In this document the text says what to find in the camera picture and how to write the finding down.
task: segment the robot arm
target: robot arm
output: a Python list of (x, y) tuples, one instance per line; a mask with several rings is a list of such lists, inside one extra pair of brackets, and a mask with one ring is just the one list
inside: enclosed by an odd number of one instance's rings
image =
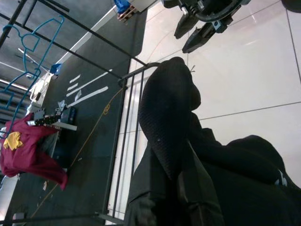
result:
[(176, 31), (177, 39), (190, 31), (200, 20), (206, 22), (188, 38), (183, 53), (190, 53), (203, 46), (215, 33), (223, 33), (232, 23), (232, 16), (242, 5), (251, 0), (163, 0), (166, 8), (179, 6), (183, 12)]

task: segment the metal rail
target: metal rail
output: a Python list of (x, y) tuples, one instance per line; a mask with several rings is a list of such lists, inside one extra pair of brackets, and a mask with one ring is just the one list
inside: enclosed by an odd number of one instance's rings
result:
[(118, 109), (119, 114), (118, 114), (118, 118), (117, 118), (117, 125), (115, 128), (113, 150), (112, 150), (111, 159), (110, 159), (110, 166), (109, 166), (109, 173), (108, 173), (108, 178), (107, 178), (107, 182), (106, 182), (106, 189), (105, 189), (105, 193), (104, 193), (104, 201), (103, 201), (103, 208), (102, 208), (103, 212), (105, 210), (107, 210), (108, 203), (109, 203), (110, 190), (111, 190), (111, 185), (112, 185), (112, 178), (113, 178), (114, 165), (115, 165), (115, 159), (116, 159), (116, 151), (117, 151), (118, 138), (119, 138), (119, 131), (120, 131), (120, 125), (121, 125), (121, 119), (122, 119), (122, 110), (123, 110), (123, 105), (124, 105), (124, 97), (126, 94), (126, 86), (127, 86), (127, 81), (123, 80), (123, 82), (122, 82), (123, 91), (122, 91), (120, 103), (119, 103), (119, 109)]
[(126, 143), (126, 137), (127, 137), (127, 124), (128, 124), (128, 117), (130, 114), (130, 107), (131, 107), (131, 100), (132, 100), (132, 93), (133, 93), (133, 86), (134, 86), (134, 76), (132, 77), (131, 82), (131, 88), (130, 88), (130, 97), (127, 104), (127, 117), (126, 117), (126, 123), (124, 127), (124, 134), (123, 134), (123, 141), (122, 141), (122, 148), (121, 148), (121, 156), (120, 156), (120, 163), (119, 163), (119, 169), (118, 169), (118, 176), (117, 176), (117, 185), (116, 185), (116, 192), (115, 192), (115, 199), (114, 199), (114, 205), (113, 205), (113, 217), (115, 217), (116, 212), (116, 205), (117, 205), (117, 198), (118, 198), (118, 191), (119, 191), (119, 183), (120, 183), (120, 174), (121, 174), (121, 168), (122, 168), (122, 161), (123, 161), (123, 154), (124, 154), (124, 148)]
[[(142, 71), (142, 74), (141, 74), (141, 82), (140, 82), (140, 92), (139, 92), (138, 105), (140, 104), (141, 97), (142, 97), (143, 80), (144, 80), (144, 71)], [(137, 121), (136, 121), (136, 130), (135, 130), (135, 140), (134, 140), (134, 152), (133, 152), (133, 159), (132, 159), (131, 178), (132, 178), (132, 176), (133, 176), (133, 174), (134, 174), (134, 168), (135, 168), (136, 149), (137, 149), (137, 138), (138, 138), (138, 128), (139, 128), (139, 121), (138, 121), (138, 112), (137, 112)]]
[(30, 5), (29, 11), (28, 11), (28, 13), (26, 14), (26, 17), (25, 17), (25, 19), (24, 19), (24, 21), (23, 21), (23, 23), (22, 23), (22, 27), (25, 27), (25, 25), (26, 25), (26, 23), (27, 23), (27, 21), (28, 21), (30, 15), (32, 14), (33, 8), (34, 8), (34, 7), (36, 6), (36, 4), (37, 4), (37, 1), (38, 1), (38, 0), (33, 0), (32, 4)]
[(92, 213), (92, 214), (76, 214), (76, 215), (67, 215), (67, 216), (55, 216), (55, 217), (41, 217), (41, 218), (24, 218), (16, 220), (1, 220), (0, 225), (11, 225), (11, 224), (21, 224), (21, 223), (30, 223), (30, 222), (41, 222), (41, 221), (51, 221), (51, 220), (67, 220), (67, 219), (78, 219), (78, 218), (100, 218), (103, 220), (108, 220), (114, 224), (123, 225), (123, 220), (113, 218), (108, 215)]
[(80, 23), (79, 21), (77, 21), (76, 19), (72, 18), (71, 16), (69, 16), (68, 14), (62, 12), (61, 10), (57, 9), (56, 7), (52, 6), (51, 4), (49, 4), (48, 2), (46, 2), (45, 0), (38, 0), (39, 2), (43, 3), (45, 6), (49, 7), (50, 9), (54, 10), (55, 12), (59, 13), (60, 15), (64, 16), (65, 18), (67, 18), (68, 20), (70, 20), (71, 22), (75, 23), (76, 25), (80, 26), (81, 28), (83, 28), (84, 30), (86, 30), (87, 32), (90, 32), (91, 34), (93, 34), (94, 36), (98, 37), (99, 39), (101, 39), (102, 41), (106, 42), (107, 44), (109, 44), (110, 46), (114, 47), (115, 49), (119, 50), (120, 52), (124, 53), (125, 55), (127, 55), (128, 57), (134, 59), (135, 61), (141, 63), (143, 66), (146, 66), (146, 63), (144, 63), (143, 61), (139, 60), (138, 58), (134, 57), (133, 55), (129, 54), (128, 52), (126, 52), (125, 50), (123, 50), (122, 48), (120, 48), (119, 46), (115, 45), (113, 42), (107, 40), (106, 38), (104, 38), (103, 36), (99, 35), (98, 33), (92, 31), (91, 29), (89, 29), (87, 26), (83, 25), (82, 23)]
[[(18, 7), (16, 8), (15, 12), (13, 13), (12, 17), (10, 18), (9, 22), (8, 22), (8, 25), (13, 25), (18, 16), (20, 15), (20, 12), (22, 11), (25, 3), (27, 2), (27, 0), (21, 0)], [(7, 38), (8, 36), (8, 33), (10, 32), (11, 30), (11, 27), (8, 27), (7, 29), (5, 29), (0, 37), (0, 48), (2, 47), (5, 39)]]
[(53, 1), (53, 0), (46, 0), (46, 1), (49, 1), (51, 4), (61, 8), (62, 10), (66, 11), (67, 13), (69, 13), (70, 9), (68, 9), (67, 7), (61, 5), (60, 3), (56, 2), (56, 1)]
[(122, 77), (122, 79), (128, 79), (128, 78), (131, 78), (131, 77), (133, 77), (134, 75), (139, 74), (139, 73), (142, 73), (143, 71), (145, 71), (145, 70), (147, 70), (147, 69), (149, 69), (149, 68), (151, 68), (151, 67), (158, 67), (159, 65), (160, 65), (160, 63), (158, 63), (158, 62), (148, 63), (148, 64), (145, 65), (144, 67), (141, 67), (141, 68), (139, 68), (139, 69), (137, 69), (137, 70), (135, 70), (135, 71), (133, 71), (133, 72), (131, 72), (131, 73), (129, 73), (129, 74), (126, 74), (125, 76)]
[[(6, 15), (4, 15), (4, 14), (2, 14), (2, 13), (0, 13), (0, 17), (4, 18), (4, 19), (6, 19), (6, 20), (9, 20), (9, 17), (6, 16)], [(19, 26), (19, 27), (22, 27), (22, 24), (20, 24), (20, 23), (18, 23), (18, 22), (15, 22), (15, 25), (17, 25), (17, 26)], [(30, 28), (28, 28), (28, 27), (26, 27), (26, 26), (24, 26), (24, 27), (22, 27), (22, 28), (24, 28), (25, 30), (27, 30), (27, 31), (29, 31), (29, 32), (33, 32), (32, 29), (30, 29)], [(35, 34), (38, 35), (40, 38), (42, 38), (42, 39), (48, 41), (48, 42), (51, 41), (49, 38), (45, 37), (44, 35), (42, 35), (42, 34), (40, 34), (40, 33), (38, 33), (38, 32), (36, 32)], [(58, 44), (57, 42), (54, 41), (52, 44), (55, 45), (55, 46), (57, 46), (57, 47), (59, 47), (59, 48), (61, 48), (61, 49), (63, 49), (63, 50), (65, 50), (65, 51), (67, 51), (67, 52), (69, 52), (69, 53), (71, 53), (71, 54), (73, 54), (73, 55), (75, 55), (75, 56), (77, 56), (78, 58), (80, 58), (80, 59), (86, 61), (87, 63), (89, 63), (89, 64), (91, 64), (91, 65), (93, 65), (93, 66), (95, 66), (95, 67), (98, 67), (99, 69), (104, 70), (105, 72), (107, 72), (107, 73), (109, 73), (109, 74), (115, 76), (116, 78), (122, 79), (122, 77), (119, 76), (119, 75), (117, 75), (116, 73), (109, 71), (108, 69), (102, 67), (101, 65), (99, 65), (99, 64), (97, 64), (97, 63), (95, 63), (95, 62), (93, 62), (93, 61), (91, 61), (91, 60), (89, 60), (89, 59), (83, 57), (82, 55), (80, 55), (80, 54), (78, 54), (78, 53), (76, 53), (76, 52), (73, 52), (72, 50), (70, 50), (70, 49), (68, 49), (68, 48), (66, 48), (66, 47), (64, 47), (64, 46), (62, 46), (62, 45), (60, 45), (60, 44)]]

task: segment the black metal frame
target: black metal frame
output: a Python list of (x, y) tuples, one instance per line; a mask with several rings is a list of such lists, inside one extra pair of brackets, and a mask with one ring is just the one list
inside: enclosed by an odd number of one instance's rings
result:
[[(122, 167), (122, 160), (123, 160), (123, 155), (124, 155), (124, 148), (125, 148), (125, 140), (126, 140), (126, 134), (127, 134), (127, 124), (128, 124), (128, 118), (129, 118), (129, 109), (130, 109), (130, 103), (131, 103), (131, 98), (132, 98), (132, 92), (133, 92), (133, 85), (134, 85), (134, 78), (135, 75), (142, 73), (141, 75), (141, 83), (140, 83), (140, 93), (139, 93), (139, 102), (141, 100), (142, 97), (142, 90), (143, 90), (143, 79), (144, 79), (144, 71), (151, 68), (151, 67), (157, 67), (159, 66), (160, 63), (149, 63), (146, 64), (143, 61), (139, 60), (138, 58), (134, 57), (133, 55), (129, 54), (128, 52), (126, 52), (125, 50), (123, 50), (122, 48), (120, 48), (119, 46), (115, 45), (114, 43), (112, 43), (111, 41), (107, 40), (106, 38), (104, 38), (103, 36), (99, 35), (98, 33), (92, 31), (91, 29), (89, 29), (88, 27), (86, 27), (85, 25), (81, 24), (79, 21), (75, 20), (74, 18), (70, 17), (69, 15), (67, 15), (66, 13), (64, 13), (63, 11), (61, 11), (60, 9), (58, 9), (57, 7), (61, 8), (62, 10), (69, 12), (69, 9), (62, 6), (61, 4), (57, 3), (54, 0), (34, 0), (33, 3), (30, 6), (30, 9), (23, 21), (23, 23), (18, 23), (16, 20), (20, 14), (20, 12), (22, 11), (25, 3), (27, 2), (27, 0), (21, 0), (19, 2), (18, 7), (16, 8), (14, 14), (12, 15), (11, 18), (9, 18), (8, 16), (1, 14), (0, 13), (0, 17), (8, 20), (8, 24), (15, 24), (17, 26), (20, 26), (22, 28), (24, 28), (25, 30), (32, 32), (33, 30), (31, 30), (30, 28), (26, 27), (26, 23), (36, 5), (37, 2), (40, 2), (42, 4), (44, 4), (45, 6), (47, 6), (48, 8), (54, 10), (55, 12), (59, 13), (60, 15), (64, 16), (65, 18), (69, 19), (70, 21), (72, 21), (73, 23), (75, 23), (76, 25), (80, 26), (81, 28), (83, 28), (84, 30), (88, 31), (89, 33), (93, 34), (94, 36), (98, 37), (99, 39), (101, 39), (102, 41), (106, 42), (107, 44), (111, 45), (112, 47), (114, 47), (115, 49), (119, 50), (120, 52), (124, 53), (125, 55), (127, 55), (130, 59), (133, 59), (139, 63), (141, 63), (143, 65), (143, 67), (127, 74), (124, 76), (119, 76), (111, 71), (109, 71), (108, 69), (102, 67), (99, 64), (96, 64), (95, 62), (81, 56), (80, 54), (77, 54), (76, 52), (73, 52), (69, 49), (67, 49), (66, 47), (53, 42), (54, 45), (56, 45), (57, 47), (79, 57), (80, 59), (106, 71), (108, 74), (113, 75), (117, 78), (119, 78), (119, 85), (123, 88), (123, 91), (121, 93), (121, 99), (120, 99), (120, 103), (119, 103), (119, 115), (118, 115), (118, 119), (117, 119), (117, 127), (115, 130), (115, 138), (114, 138), (114, 144), (113, 144), (113, 150), (112, 150), (112, 154), (111, 154), (111, 159), (110, 159), (110, 168), (109, 168), (109, 174), (108, 174), (108, 179), (107, 179), (107, 183), (106, 183), (106, 191), (105, 191), (105, 199), (103, 202), (103, 209), (102, 209), (102, 213), (93, 213), (93, 214), (81, 214), (81, 215), (72, 215), (72, 216), (56, 216), (56, 217), (44, 217), (44, 218), (27, 218), (27, 219), (19, 219), (19, 220), (11, 220), (11, 221), (0, 221), (0, 224), (12, 224), (12, 223), (26, 223), (26, 222), (38, 222), (38, 221), (48, 221), (48, 220), (62, 220), (62, 219), (71, 219), (71, 218), (101, 218), (103, 220), (108, 220), (112, 223), (115, 223), (117, 225), (123, 225), (123, 221), (115, 218), (115, 213), (116, 213), (116, 204), (117, 204), (117, 198), (118, 198), (118, 191), (119, 191), (119, 183), (120, 183), (120, 174), (121, 174), (121, 167)], [(7, 28), (1, 35), (0, 37), (0, 48), (3, 45), (5, 39), (8, 36), (8, 33), (10, 32), (10, 28)], [(41, 37), (42, 39), (50, 42), (51, 40), (39, 33), (36, 33), (36, 35), (38, 35), (39, 37)], [(119, 163), (119, 170), (118, 170), (118, 178), (117, 178), (117, 187), (116, 187), (116, 191), (115, 191), (115, 199), (114, 199), (114, 206), (113, 206), (113, 214), (112, 217), (107, 215), (107, 206), (108, 206), (108, 202), (109, 202), (109, 196), (110, 196), (110, 191), (111, 191), (111, 183), (112, 183), (112, 176), (113, 176), (113, 171), (114, 171), (114, 166), (115, 166), (115, 155), (116, 155), (116, 150), (117, 150), (117, 144), (118, 144), (118, 138), (119, 138), (119, 129), (120, 129), (120, 124), (121, 124), (121, 118), (122, 118), (122, 113), (123, 113), (123, 104), (124, 104), (124, 97), (125, 97), (125, 93), (126, 93), (126, 89), (127, 89), (127, 79), (132, 78), (132, 82), (131, 82), (131, 86), (130, 86), (130, 99), (128, 102), (128, 109), (127, 109), (127, 114), (126, 114), (126, 124), (125, 124), (125, 129), (124, 129), (124, 137), (123, 137), (123, 141), (122, 141), (122, 150), (121, 150), (121, 159), (120, 159), (120, 163)], [(132, 170), (131, 170), (131, 176), (134, 173), (134, 164), (135, 164), (135, 154), (136, 154), (136, 148), (137, 148), (137, 137), (138, 137), (138, 119), (136, 122), (136, 131), (135, 131), (135, 145), (134, 145), (134, 154), (133, 154), (133, 160), (132, 160)]]

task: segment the blue object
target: blue object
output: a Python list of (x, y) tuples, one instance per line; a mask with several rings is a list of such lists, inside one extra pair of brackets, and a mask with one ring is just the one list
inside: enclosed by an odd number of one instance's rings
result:
[[(1, 109), (5, 109), (5, 110), (7, 110), (7, 109), (9, 108), (9, 106), (10, 106), (10, 104), (11, 104), (11, 101), (12, 101), (12, 99), (13, 99), (15, 93), (9, 91), (8, 89), (12, 86), (13, 83), (15, 83), (18, 79), (20, 79), (21, 77), (23, 77), (23, 76), (25, 76), (25, 75), (27, 75), (27, 74), (31, 75), (31, 77), (30, 77), (29, 79), (31, 79), (31, 80), (33, 80), (33, 81), (32, 81), (32, 83), (31, 83), (31, 85), (29, 86), (29, 88), (27, 89), (27, 91), (25, 92), (25, 94), (23, 95), (23, 97), (21, 98), (19, 104), (18, 104), (17, 107), (16, 107), (16, 110), (15, 110), (15, 113), (14, 113), (14, 116), (13, 116), (13, 119), (12, 119), (12, 123), (11, 123), (10, 128), (6, 128), (6, 132), (4, 133), (5, 135), (4, 135), (4, 136), (0, 136), (0, 138), (2, 138), (2, 139), (6, 139), (7, 136), (10, 134), (11, 129), (12, 129), (12, 126), (13, 126), (13, 123), (14, 123), (14, 121), (15, 121), (15, 119), (16, 119), (16, 114), (18, 113), (19, 108), (20, 108), (22, 102), (24, 101), (24, 99), (25, 99), (25, 97), (27, 96), (29, 90), (33, 87), (34, 83), (37, 81), (37, 79), (39, 78), (39, 76), (40, 76), (40, 74), (41, 74), (40, 68), (41, 68), (41, 66), (42, 66), (42, 63), (43, 63), (43, 61), (45, 60), (45, 57), (46, 57), (47, 53), (48, 53), (49, 50), (50, 50), (50, 47), (52, 46), (52, 44), (53, 44), (55, 38), (57, 37), (57, 35), (58, 35), (58, 33), (59, 33), (59, 31), (60, 31), (60, 29), (61, 29), (63, 23), (64, 23), (64, 17), (63, 17), (63, 16), (59, 16), (59, 17), (61, 18), (61, 21), (58, 21), (58, 20), (52, 18), (52, 19), (47, 20), (46, 22), (42, 23), (42, 24), (41, 24), (40, 26), (38, 26), (32, 33), (28, 33), (28, 34), (25, 34), (25, 35), (21, 35), (20, 31), (19, 31), (15, 26), (10, 25), (10, 24), (9, 24), (9, 25), (6, 25), (6, 26), (3, 28), (3, 30), (5, 30), (5, 29), (8, 28), (8, 27), (11, 27), (11, 28), (16, 29), (16, 31), (17, 31), (17, 33), (18, 33), (18, 36), (19, 36), (20, 39), (21, 39), (21, 44), (22, 44), (23, 47), (24, 47), (23, 64), (24, 64), (25, 72), (22, 73), (21, 75), (19, 75), (18, 77), (14, 78), (14, 79), (13, 79), (13, 80), (12, 80), (12, 81), (4, 88), (4, 90), (1, 90), (1, 91), (0, 91), (0, 93), (4, 93), (4, 94), (7, 94), (7, 95), (10, 96), (10, 98), (9, 98), (9, 100), (8, 100), (8, 102), (7, 102), (7, 104), (6, 104), (6, 106), (0, 106), (0, 108), (1, 108)], [(50, 43), (49, 43), (49, 45), (48, 45), (48, 47), (47, 47), (47, 49), (46, 49), (46, 51), (45, 51), (45, 53), (44, 53), (44, 55), (43, 55), (41, 61), (40, 61), (40, 63), (37, 65), (37, 68), (34, 69), (34, 72), (30, 72), (30, 71), (27, 70), (27, 66), (26, 66), (26, 63), (27, 63), (27, 61), (26, 61), (26, 54), (27, 54), (27, 51), (30, 51), (30, 52), (34, 52), (34, 51), (35, 51), (35, 49), (37, 48), (38, 43), (39, 43), (39, 41), (40, 41), (40, 37), (39, 37), (38, 35), (36, 35), (35, 33), (36, 33), (41, 27), (45, 26), (47, 23), (50, 23), (50, 22), (52, 22), (52, 21), (58, 23), (59, 26), (58, 26), (58, 28), (57, 28), (57, 30), (56, 30), (56, 32), (55, 32), (55, 34), (54, 34), (52, 40), (50, 41)], [(35, 42), (35, 44), (34, 44), (33, 46), (26, 46), (26, 45), (25, 45), (24, 41), (25, 41), (26, 39), (28, 39), (28, 38), (33, 38), (33, 39), (36, 40), (36, 42)]]
[(62, 64), (55, 64), (51, 66), (50, 73), (54, 75), (59, 75), (61, 71)]
[(114, 2), (118, 13), (124, 13), (130, 7), (130, 3), (127, 0), (114, 0)]

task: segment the dark floor mat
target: dark floor mat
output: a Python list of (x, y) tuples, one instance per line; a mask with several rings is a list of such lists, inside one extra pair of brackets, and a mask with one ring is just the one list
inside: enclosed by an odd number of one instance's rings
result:
[[(142, 48), (145, 21), (146, 12), (133, 16), (126, 24), (113, 18), (98, 33), (124, 50), (132, 52), (133, 55), (138, 55)], [(112, 69), (118, 75), (122, 76), (128, 72), (129, 57), (96, 37), (92, 37), (77, 53), (107, 69)], [(70, 80), (81, 74), (80, 78), (74, 82), (78, 83), (78, 86), (74, 88), (77, 89), (103, 73), (104, 71), (95, 66), (71, 56), (63, 64), (59, 77), (51, 81), (49, 85), (47, 98), (43, 105), (46, 108), (46, 113), (52, 113), (57, 107), (57, 102), (63, 99), (68, 104), (74, 102), (76, 93), (66, 97), (67, 89), (72, 85)], [(69, 152), (71, 158), (82, 147), (109, 100), (120, 90), (117, 82), (117, 78), (107, 74), (81, 89), (82, 96), (80, 98), (103, 87), (108, 87), (107, 91), (74, 106), (78, 111), (75, 119), (75, 125), (78, 126), (78, 130), (65, 132), (65, 149)], [(76, 161), (70, 170), (69, 183), (66, 190), (62, 192), (57, 188), (45, 201), (36, 217), (87, 214), (102, 211), (117, 119), (120, 112), (120, 99), (121, 95), (118, 95), (111, 103), (108, 114), (103, 116), (94, 134), (82, 150), (79, 156), (82, 159)], [(15, 212), (27, 212), (30, 217), (36, 210), (37, 205), (40, 204), (45, 195), (54, 186), (54, 183), (50, 182), (47, 190), (43, 191), (44, 181), (44, 179), (34, 175), (21, 175), (21, 180), (17, 183), (6, 219), (11, 219)], [(99, 225), (99, 220), (74, 219), (28, 223), (27, 225), (93, 226)]]

